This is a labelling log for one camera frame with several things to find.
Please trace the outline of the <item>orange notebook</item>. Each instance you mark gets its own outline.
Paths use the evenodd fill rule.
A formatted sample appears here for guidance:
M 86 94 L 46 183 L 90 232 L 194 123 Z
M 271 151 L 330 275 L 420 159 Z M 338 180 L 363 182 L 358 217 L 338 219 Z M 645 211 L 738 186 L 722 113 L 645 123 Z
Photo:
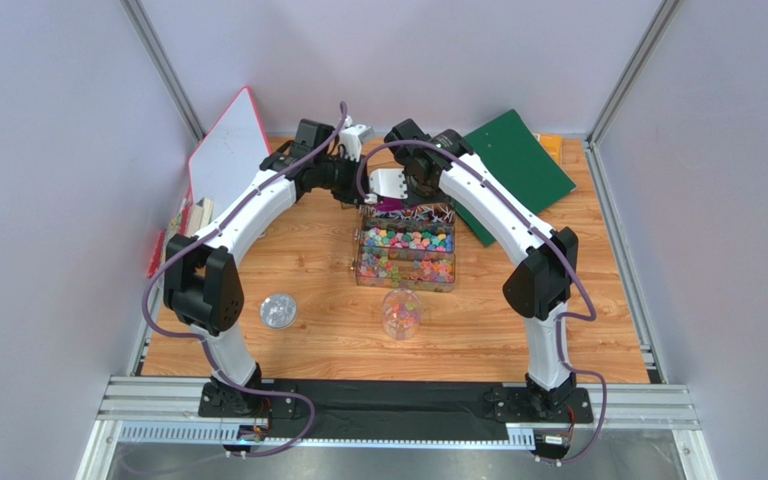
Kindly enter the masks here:
M 563 136 L 560 134 L 534 133 L 533 136 L 546 153 L 559 165 L 562 164 Z

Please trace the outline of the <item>stack of books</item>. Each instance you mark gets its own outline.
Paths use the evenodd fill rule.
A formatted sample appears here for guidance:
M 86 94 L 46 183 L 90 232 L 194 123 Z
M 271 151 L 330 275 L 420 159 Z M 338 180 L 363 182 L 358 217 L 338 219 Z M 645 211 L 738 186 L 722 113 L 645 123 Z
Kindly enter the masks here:
M 154 248 L 147 276 L 153 276 L 159 266 L 165 262 L 165 250 L 168 242 L 177 234 L 193 236 L 198 230 L 208 225 L 213 218 L 214 201 L 209 197 L 202 197 L 198 201 L 193 200 L 193 193 L 189 190 L 183 198 L 180 209 L 171 219 L 166 228 L 159 233 Z

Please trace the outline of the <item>translucent gummy candy bin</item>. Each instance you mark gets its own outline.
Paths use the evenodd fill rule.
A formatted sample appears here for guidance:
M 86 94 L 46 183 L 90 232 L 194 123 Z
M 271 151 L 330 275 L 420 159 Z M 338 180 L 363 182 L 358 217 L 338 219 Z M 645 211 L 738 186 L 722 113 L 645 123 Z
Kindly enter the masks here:
M 451 292 L 456 283 L 456 257 L 451 252 L 362 246 L 354 275 L 360 286 Z

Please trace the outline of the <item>clear plastic cup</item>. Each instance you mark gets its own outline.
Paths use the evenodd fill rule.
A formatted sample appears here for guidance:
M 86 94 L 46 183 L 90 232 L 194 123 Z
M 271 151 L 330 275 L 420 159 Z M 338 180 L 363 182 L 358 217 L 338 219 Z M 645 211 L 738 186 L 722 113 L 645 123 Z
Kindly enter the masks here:
M 391 290 L 382 301 L 382 328 L 394 340 L 408 340 L 418 332 L 423 312 L 423 303 L 416 292 Z

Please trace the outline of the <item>white board red frame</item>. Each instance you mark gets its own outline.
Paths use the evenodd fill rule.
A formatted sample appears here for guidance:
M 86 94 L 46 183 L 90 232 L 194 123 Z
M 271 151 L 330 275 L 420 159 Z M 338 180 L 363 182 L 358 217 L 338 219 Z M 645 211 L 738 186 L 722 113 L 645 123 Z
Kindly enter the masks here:
M 268 137 L 249 87 L 243 87 L 191 154 L 194 200 L 209 198 L 221 213 L 249 187 L 270 154 Z

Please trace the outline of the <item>purple plastic scoop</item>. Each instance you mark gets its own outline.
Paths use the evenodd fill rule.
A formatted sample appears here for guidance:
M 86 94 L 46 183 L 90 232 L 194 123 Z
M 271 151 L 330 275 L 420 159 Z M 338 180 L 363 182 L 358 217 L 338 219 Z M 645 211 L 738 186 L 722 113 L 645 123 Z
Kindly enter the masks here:
M 403 199 L 380 196 L 375 209 L 381 214 L 395 214 L 404 212 L 407 206 Z

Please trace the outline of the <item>colourful star candy bin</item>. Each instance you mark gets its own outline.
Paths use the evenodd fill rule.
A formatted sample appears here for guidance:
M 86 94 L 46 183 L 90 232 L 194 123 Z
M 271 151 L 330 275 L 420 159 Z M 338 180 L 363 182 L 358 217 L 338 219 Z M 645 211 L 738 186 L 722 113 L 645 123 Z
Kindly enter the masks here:
M 368 222 L 356 234 L 361 247 L 453 253 L 451 225 L 422 222 Z

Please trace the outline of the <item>green clipboard folder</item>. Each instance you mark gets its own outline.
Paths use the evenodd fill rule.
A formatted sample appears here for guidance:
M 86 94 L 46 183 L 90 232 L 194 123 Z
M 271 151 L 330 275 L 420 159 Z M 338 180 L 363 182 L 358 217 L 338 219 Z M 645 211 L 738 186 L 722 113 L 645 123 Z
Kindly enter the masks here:
M 535 214 L 577 189 L 514 109 L 465 134 L 464 139 L 496 180 Z

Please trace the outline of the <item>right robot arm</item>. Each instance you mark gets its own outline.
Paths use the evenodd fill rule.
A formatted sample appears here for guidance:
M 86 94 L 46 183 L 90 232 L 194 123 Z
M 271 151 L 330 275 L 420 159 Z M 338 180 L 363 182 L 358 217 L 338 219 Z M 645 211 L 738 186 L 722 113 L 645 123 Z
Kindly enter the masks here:
M 573 393 L 576 375 L 565 362 L 565 316 L 576 272 L 579 241 L 523 206 L 491 173 L 472 145 L 454 130 L 436 136 L 408 119 L 385 136 L 403 166 L 409 193 L 450 197 L 494 237 L 514 270 L 502 292 L 527 330 L 530 396 L 546 407 Z

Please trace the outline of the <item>lollipop candy bin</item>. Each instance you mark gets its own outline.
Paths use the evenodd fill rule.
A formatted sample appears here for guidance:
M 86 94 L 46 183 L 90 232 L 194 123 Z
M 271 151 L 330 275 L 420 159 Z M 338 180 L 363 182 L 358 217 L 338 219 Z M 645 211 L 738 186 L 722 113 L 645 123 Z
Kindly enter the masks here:
M 373 206 L 360 208 L 364 227 L 402 228 L 451 225 L 456 211 L 448 203 L 418 205 L 403 210 L 382 211 Z

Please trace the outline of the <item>aluminium front rail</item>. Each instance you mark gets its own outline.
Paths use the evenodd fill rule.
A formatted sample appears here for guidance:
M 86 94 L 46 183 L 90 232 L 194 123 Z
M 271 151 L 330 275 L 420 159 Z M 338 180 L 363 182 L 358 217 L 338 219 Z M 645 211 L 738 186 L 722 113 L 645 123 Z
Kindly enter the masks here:
M 587 384 L 547 419 L 526 412 L 513 383 L 335 382 L 276 380 L 314 407 L 278 398 L 243 417 L 204 392 L 204 378 L 115 377 L 98 417 L 123 424 L 121 438 L 152 442 L 280 445 L 302 431 L 303 446 L 488 447 L 531 449 L 538 433 L 574 431 L 587 439 L 609 430 L 697 430 L 684 386 Z

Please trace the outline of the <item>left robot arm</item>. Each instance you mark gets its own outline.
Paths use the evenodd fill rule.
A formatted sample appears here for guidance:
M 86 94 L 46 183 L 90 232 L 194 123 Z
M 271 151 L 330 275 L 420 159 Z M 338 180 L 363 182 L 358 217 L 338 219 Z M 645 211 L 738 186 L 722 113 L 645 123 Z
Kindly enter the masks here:
M 239 262 L 275 219 L 314 189 L 361 203 L 354 181 L 372 136 L 370 126 L 349 120 L 338 126 L 302 120 L 224 213 L 196 234 L 169 241 L 163 303 L 201 344 L 217 386 L 242 398 L 262 393 L 259 365 L 237 326 L 245 301 Z

